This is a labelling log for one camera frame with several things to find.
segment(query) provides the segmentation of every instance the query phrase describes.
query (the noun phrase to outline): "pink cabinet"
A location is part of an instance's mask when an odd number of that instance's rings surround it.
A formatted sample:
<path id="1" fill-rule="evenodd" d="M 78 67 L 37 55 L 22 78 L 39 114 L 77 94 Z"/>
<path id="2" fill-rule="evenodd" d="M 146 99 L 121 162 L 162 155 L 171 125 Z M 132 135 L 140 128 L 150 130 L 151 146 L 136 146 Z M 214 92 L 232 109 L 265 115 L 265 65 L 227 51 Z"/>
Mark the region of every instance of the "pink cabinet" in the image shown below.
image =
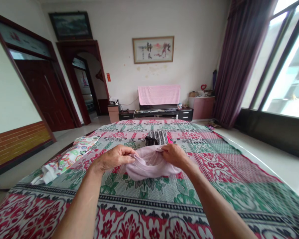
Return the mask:
<path id="1" fill-rule="evenodd" d="M 107 109 L 109 110 L 109 116 L 110 116 L 111 123 L 115 123 L 115 122 L 120 121 L 120 119 L 119 119 L 119 107 L 118 106 L 109 105 L 107 107 Z"/>
<path id="2" fill-rule="evenodd" d="M 193 120 L 213 117 L 215 97 L 189 97 L 189 107 L 194 109 Z"/>

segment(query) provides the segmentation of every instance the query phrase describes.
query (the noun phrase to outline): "picture frame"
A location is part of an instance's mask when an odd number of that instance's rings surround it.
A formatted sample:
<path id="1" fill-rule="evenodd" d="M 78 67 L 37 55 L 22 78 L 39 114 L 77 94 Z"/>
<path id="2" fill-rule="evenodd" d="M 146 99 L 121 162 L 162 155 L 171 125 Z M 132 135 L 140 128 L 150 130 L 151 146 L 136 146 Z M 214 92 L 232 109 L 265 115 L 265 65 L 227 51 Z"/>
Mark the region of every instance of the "picture frame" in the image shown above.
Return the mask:
<path id="1" fill-rule="evenodd" d="M 174 36 L 133 38 L 134 64 L 172 62 Z"/>
<path id="2" fill-rule="evenodd" d="M 59 41 L 93 39 L 87 12 L 49 13 Z"/>

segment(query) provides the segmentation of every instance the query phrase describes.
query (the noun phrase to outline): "ceiling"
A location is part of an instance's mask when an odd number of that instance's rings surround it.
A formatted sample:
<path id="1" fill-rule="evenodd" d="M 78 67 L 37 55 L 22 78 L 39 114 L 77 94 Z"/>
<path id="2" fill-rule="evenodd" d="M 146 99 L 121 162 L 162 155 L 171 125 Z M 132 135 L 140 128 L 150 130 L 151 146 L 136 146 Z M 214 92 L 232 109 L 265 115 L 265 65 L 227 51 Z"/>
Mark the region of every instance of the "ceiling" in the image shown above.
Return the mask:
<path id="1" fill-rule="evenodd" d="M 104 0 L 37 0 L 39 3 L 100 2 Z"/>

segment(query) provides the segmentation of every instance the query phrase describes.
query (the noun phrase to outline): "tile floor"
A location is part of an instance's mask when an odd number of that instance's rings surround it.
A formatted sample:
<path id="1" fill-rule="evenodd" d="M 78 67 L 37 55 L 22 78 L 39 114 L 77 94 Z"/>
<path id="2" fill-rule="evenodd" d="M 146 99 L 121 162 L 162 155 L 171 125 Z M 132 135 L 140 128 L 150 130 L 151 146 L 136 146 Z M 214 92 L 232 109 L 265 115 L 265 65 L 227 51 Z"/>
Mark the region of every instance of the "tile floor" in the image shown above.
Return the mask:
<path id="1" fill-rule="evenodd" d="M 53 157 L 58 151 L 73 142 L 76 138 L 90 133 L 102 125 L 110 123 L 108 116 L 94 116 L 91 121 L 91 124 L 81 128 L 57 133 L 55 135 L 57 138 L 56 143 L 0 175 L 0 185 L 2 187 L 14 186 L 23 177 L 42 166 L 48 159 Z M 259 164 L 263 170 L 272 175 L 278 175 L 299 195 L 298 157 L 249 137 L 235 129 L 217 129 L 216 132 L 228 140 L 231 145 L 241 150 L 251 161 Z M 4 196 L 5 193 L 0 193 L 0 202 Z"/>

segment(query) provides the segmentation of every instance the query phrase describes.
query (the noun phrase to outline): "red paper label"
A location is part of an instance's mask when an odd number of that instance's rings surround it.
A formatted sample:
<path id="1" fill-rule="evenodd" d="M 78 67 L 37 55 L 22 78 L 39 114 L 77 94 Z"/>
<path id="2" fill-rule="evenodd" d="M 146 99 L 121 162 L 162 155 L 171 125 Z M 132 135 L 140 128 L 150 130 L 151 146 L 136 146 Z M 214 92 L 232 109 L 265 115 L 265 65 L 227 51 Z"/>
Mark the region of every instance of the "red paper label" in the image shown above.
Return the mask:
<path id="1" fill-rule="evenodd" d="M 106 73 L 106 76 L 107 76 L 107 81 L 108 81 L 108 82 L 111 82 L 110 73 Z"/>

